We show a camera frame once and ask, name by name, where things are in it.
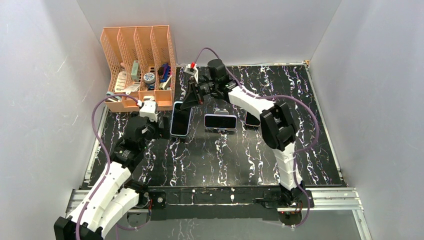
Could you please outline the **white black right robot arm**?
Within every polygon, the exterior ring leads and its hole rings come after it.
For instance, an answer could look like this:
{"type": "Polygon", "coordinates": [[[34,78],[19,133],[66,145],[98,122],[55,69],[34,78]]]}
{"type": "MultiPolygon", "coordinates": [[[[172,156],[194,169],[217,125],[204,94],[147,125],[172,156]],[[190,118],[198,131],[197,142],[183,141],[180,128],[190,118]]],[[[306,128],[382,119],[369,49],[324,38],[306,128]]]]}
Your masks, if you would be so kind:
{"type": "Polygon", "coordinates": [[[210,60],[207,68],[209,75],[200,78],[196,63],[184,67],[189,82],[180,108],[186,110],[202,105],[205,96],[210,95],[240,107],[258,119],[263,141],[272,149],[278,167],[280,193],[277,202],[295,207],[305,189],[296,162],[297,127],[289,106],[249,91],[228,71],[221,59],[210,60]]]}

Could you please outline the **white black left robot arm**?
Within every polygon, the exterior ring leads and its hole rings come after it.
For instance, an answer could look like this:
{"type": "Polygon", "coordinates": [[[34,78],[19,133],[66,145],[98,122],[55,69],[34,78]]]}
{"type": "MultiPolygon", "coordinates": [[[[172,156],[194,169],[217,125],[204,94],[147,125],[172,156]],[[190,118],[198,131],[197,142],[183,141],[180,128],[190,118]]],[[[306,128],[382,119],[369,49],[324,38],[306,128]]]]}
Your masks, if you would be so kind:
{"type": "Polygon", "coordinates": [[[170,120],[131,116],[111,153],[104,171],[81,203],[53,225],[57,240],[102,240],[133,207],[152,206],[153,194],[130,179],[145,156],[151,140],[170,138],[170,120]]]}

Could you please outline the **phone with pink case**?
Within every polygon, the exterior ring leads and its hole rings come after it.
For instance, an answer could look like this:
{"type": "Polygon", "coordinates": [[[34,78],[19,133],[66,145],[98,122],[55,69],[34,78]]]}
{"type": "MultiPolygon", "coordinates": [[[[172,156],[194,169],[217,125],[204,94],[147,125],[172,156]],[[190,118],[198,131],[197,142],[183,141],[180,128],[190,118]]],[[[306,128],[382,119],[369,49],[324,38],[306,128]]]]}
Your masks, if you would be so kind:
{"type": "Polygon", "coordinates": [[[244,124],[250,128],[258,128],[261,125],[261,121],[249,112],[245,113],[244,124]]]}

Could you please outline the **phone with blue case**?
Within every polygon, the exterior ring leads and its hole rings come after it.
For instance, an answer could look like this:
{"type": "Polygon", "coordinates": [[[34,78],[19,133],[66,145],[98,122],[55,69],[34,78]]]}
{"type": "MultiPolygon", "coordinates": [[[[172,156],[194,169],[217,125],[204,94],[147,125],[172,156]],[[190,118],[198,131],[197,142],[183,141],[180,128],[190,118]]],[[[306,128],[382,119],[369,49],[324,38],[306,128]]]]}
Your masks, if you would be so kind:
{"type": "Polygon", "coordinates": [[[190,122],[192,109],[182,109],[182,101],[176,101],[173,104],[170,134],[172,137],[185,138],[190,132],[190,122]]]}

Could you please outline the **phone with lilac case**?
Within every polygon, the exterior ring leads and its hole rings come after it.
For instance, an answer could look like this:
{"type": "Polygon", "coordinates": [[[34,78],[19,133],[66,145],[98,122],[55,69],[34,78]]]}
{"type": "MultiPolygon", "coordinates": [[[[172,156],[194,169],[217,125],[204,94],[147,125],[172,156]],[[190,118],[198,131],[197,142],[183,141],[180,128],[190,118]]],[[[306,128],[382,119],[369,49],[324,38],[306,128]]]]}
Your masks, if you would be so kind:
{"type": "Polygon", "coordinates": [[[205,114],[204,126],[208,129],[235,129],[237,126],[237,117],[228,114],[205,114]]]}

